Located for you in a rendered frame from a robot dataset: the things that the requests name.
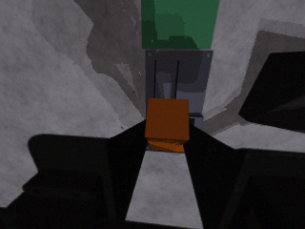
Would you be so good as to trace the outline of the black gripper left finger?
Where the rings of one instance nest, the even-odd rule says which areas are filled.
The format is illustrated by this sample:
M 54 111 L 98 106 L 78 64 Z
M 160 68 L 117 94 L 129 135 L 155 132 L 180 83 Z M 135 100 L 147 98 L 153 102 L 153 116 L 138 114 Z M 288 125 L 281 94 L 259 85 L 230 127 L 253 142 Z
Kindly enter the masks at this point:
M 146 152 L 146 119 L 111 138 L 34 135 L 27 143 L 35 166 L 98 173 L 102 177 L 109 219 L 126 220 Z

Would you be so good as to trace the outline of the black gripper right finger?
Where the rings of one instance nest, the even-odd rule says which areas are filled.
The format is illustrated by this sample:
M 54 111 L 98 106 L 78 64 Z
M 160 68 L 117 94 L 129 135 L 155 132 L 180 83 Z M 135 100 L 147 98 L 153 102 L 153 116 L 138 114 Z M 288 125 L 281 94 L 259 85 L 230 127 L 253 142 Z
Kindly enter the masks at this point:
M 234 149 L 189 123 L 183 144 L 204 229 L 228 229 L 249 178 L 305 178 L 305 153 Z

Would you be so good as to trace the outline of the orange l-shaped part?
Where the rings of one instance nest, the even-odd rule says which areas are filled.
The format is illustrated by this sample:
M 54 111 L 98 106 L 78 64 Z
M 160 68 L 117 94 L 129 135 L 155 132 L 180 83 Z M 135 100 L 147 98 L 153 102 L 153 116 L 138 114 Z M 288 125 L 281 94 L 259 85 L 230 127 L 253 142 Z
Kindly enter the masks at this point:
M 190 139 L 189 99 L 149 97 L 145 138 L 153 150 L 185 153 L 183 144 Z

